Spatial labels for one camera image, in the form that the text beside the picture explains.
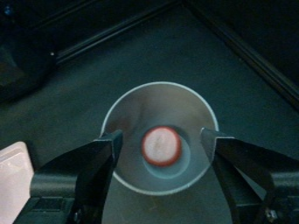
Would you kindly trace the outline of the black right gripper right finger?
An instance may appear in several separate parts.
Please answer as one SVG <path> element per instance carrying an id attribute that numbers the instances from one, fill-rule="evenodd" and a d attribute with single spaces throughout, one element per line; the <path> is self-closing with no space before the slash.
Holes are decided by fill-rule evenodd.
<path id="1" fill-rule="evenodd" d="M 233 224 L 299 224 L 299 161 L 207 128 L 201 144 Z"/>

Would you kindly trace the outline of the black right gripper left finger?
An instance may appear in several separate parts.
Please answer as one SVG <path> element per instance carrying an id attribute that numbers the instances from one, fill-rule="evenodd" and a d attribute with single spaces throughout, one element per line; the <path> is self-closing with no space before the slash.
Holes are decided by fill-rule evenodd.
<path id="1" fill-rule="evenodd" d="M 102 224 L 122 145 L 118 130 L 48 162 L 32 176 L 14 224 Z"/>

